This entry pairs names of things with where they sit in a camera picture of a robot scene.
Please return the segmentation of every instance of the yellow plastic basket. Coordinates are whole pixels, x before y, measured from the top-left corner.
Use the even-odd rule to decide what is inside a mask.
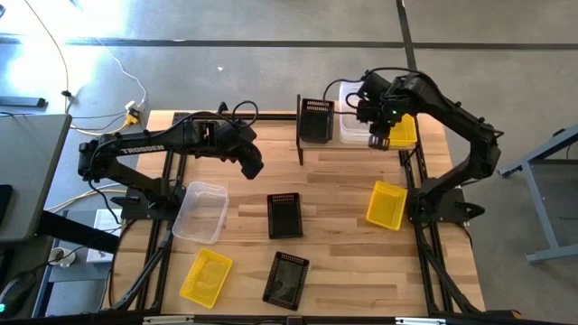
[[[181,297],[213,308],[232,265],[230,258],[202,248],[182,284]]]
[[[416,142],[415,120],[409,114],[405,114],[402,116],[401,122],[391,128],[389,132],[389,146],[408,147]]]
[[[399,230],[406,207],[407,190],[376,181],[366,220],[381,227]]]

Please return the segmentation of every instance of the black basket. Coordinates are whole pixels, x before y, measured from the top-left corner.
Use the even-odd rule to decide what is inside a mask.
[[[269,238],[303,237],[299,193],[267,195]]]
[[[309,261],[277,252],[267,279],[263,301],[296,311],[303,293]]]
[[[299,116],[299,137],[307,142],[327,144],[333,137],[332,101],[304,98]]]

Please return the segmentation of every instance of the gray floor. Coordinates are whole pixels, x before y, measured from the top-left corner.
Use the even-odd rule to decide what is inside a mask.
[[[86,16],[65,0],[30,2],[60,37],[402,41],[395,0],[201,0],[169,5],[160,0],[98,5],[79,1]],[[60,113],[64,77],[56,52],[27,7],[14,0],[2,3],[7,11],[0,19],[0,33],[35,36],[23,45],[0,45],[0,91],[44,96],[50,101],[46,112]],[[575,1],[405,0],[405,4],[415,42],[578,42]],[[243,99],[254,99],[263,110],[294,109],[296,94],[317,98],[330,80],[356,78],[376,66],[406,65],[403,49],[111,47],[111,51],[143,81],[150,109],[214,109],[222,100],[233,104]],[[127,101],[140,100],[140,88],[121,74],[104,48],[66,46],[64,53],[70,90],[78,100],[70,111],[74,116],[115,113]],[[576,51],[420,50],[415,56],[418,68],[431,74],[448,98],[460,100],[473,114],[506,132],[499,141],[503,152],[499,166],[515,161],[558,129],[576,124]],[[108,121],[78,124],[99,126]],[[88,139],[69,132],[47,206],[88,190],[74,172],[78,144]],[[452,133],[448,141],[457,163],[467,145]],[[578,156],[578,148],[571,156]],[[126,163],[134,165],[135,158]],[[578,260],[537,266],[526,262],[525,253],[546,248],[546,242],[525,181],[516,175],[509,180],[496,175],[466,188],[466,195],[487,210],[471,222],[486,307],[516,309],[530,319],[575,323]],[[72,206],[102,207],[100,198]],[[66,311],[57,307],[58,302],[65,302],[75,290],[92,292],[86,286],[78,288],[55,290],[49,312]]]

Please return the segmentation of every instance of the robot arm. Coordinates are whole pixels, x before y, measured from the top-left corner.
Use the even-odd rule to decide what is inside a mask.
[[[164,178],[152,179],[118,162],[130,154],[172,151],[178,154],[239,161],[241,171],[250,180],[261,169],[261,153],[253,145],[256,133],[241,121],[196,121],[184,119],[164,131],[130,135],[102,135],[79,147],[79,175],[84,181],[109,178],[141,192],[149,208],[176,209],[181,204],[178,191]]]
[[[500,131],[484,123],[461,108],[461,104],[447,99],[434,81],[423,73],[410,73],[393,82],[382,79],[376,72],[362,78],[357,93],[361,98],[357,109],[358,120],[370,122],[369,146],[387,150],[389,131],[401,121],[404,114],[433,116],[471,144],[466,160],[439,179],[424,183],[420,194],[430,202],[437,201],[448,190],[470,178],[483,179],[495,170],[500,150],[497,138]]]

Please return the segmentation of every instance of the wooden table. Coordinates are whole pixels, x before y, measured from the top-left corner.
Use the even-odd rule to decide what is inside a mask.
[[[153,111],[148,129],[169,127],[173,113]],[[439,176],[452,167],[443,127],[429,116],[418,118],[429,175]],[[300,166],[294,123],[254,124],[255,144],[263,154],[265,168],[252,181],[241,174],[238,163],[207,158],[188,160],[184,183],[205,181],[223,186],[230,202],[226,225],[215,245],[174,239],[163,313],[426,315],[413,227],[406,218],[399,231],[373,226],[365,220],[375,181],[406,185],[397,151],[310,148],[304,152],[304,166]],[[137,169],[159,177],[164,156],[165,153],[141,155]],[[285,192],[301,193],[304,236],[270,240],[266,195]],[[484,309],[468,238],[454,224],[439,226],[448,272],[471,302]],[[150,227],[150,221],[137,221],[123,239],[114,273],[115,300],[120,299],[143,267]],[[201,247],[234,261],[212,310],[179,296]],[[311,262],[297,312],[261,300],[276,251]],[[155,284],[156,271],[149,287],[149,301]],[[436,302],[442,306],[436,276],[433,288]]]

